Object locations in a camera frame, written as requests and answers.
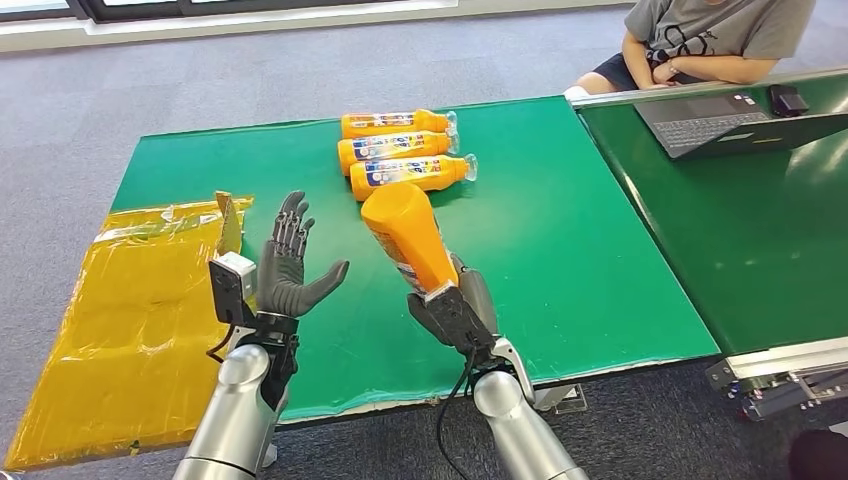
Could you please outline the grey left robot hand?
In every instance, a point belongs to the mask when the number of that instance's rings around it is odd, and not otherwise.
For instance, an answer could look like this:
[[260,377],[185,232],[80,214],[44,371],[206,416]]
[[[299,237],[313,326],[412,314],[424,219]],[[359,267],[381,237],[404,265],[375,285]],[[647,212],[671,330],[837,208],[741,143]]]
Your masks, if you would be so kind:
[[257,307],[269,314],[298,318],[311,311],[345,280],[350,262],[339,260],[327,273],[307,283],[305,254],[315,219],[303,191],[283,200],[258,267]]

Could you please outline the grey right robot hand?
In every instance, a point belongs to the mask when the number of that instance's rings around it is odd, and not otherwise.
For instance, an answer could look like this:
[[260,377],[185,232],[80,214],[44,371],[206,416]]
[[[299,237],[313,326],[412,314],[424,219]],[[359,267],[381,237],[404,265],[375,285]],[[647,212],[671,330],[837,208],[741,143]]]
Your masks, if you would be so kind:
[[450,258],[458,285],[406,296],[409,313],[443,345],[468,357],[489,350],[498,335],[494,303],[482,274],[466,265],[456,253]]

